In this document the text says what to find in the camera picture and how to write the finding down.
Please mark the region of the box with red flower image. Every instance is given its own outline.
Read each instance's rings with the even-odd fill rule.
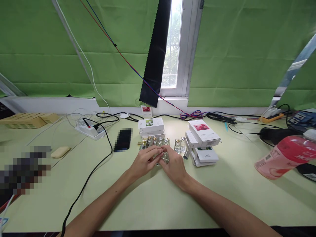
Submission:
[[[189,121],[189,123],[190,131],[201,147],[220,143],[221,138],[203,120]]]

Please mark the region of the power strip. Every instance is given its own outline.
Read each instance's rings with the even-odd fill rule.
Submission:
[[[87,136],[87,137],[90,137],[91,139],[93,140],[99,140],[100,138],[103,138],[105,137],[105,131],[102,129],[101,132],[97,132],[97,130],[91,126],[91,127],[87,127],[87,125],[82,125],[82,124],[79,124],[78,126],[75,127],[75,129],[82,133],[83,135]]]

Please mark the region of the bottle cap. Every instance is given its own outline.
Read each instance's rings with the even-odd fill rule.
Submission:
[[[307,137],[308,139],[316,142],[316,130],[315,129],[309,129],[306,132],[303,133],[304,137]]]

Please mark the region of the green roller blind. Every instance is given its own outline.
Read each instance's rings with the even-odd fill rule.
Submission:
[[[90,0],[123,56],[144,74],[159,0]],[[59,0],[110,106],[138,106],[142,79],[78,0]],[[28,96],[96,96],[51,0],[0,2],[0,72]],[[90,67],[82,55],[90,78]]]
[[[264,107],[312,37],[314,0],[205,0],[189,106]]]
[[[89,2],[122,55],[143,75],[159,1]],[[139,106],[142,79],[120,56],[80,1],[62,0],[59,3],[90,61],[99,93],[110,106]],[[89,65],[84,62],[90,73]],[[96,98],[99,106],[106,106],[97,93]]]
[[[94,97],[51,0],[0,1],[0,72],[28,96]]]
[[[314,51],[287,87],[278,105],[296,110],[316,108],[316,52]]]

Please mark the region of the smartphone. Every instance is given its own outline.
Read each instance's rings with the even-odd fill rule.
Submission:
[[[120,130],[118,134],[118,139],[116,140],[114,146],[114,152],[123,152],[129,149],[132,139],[132,129],[126,128]]]

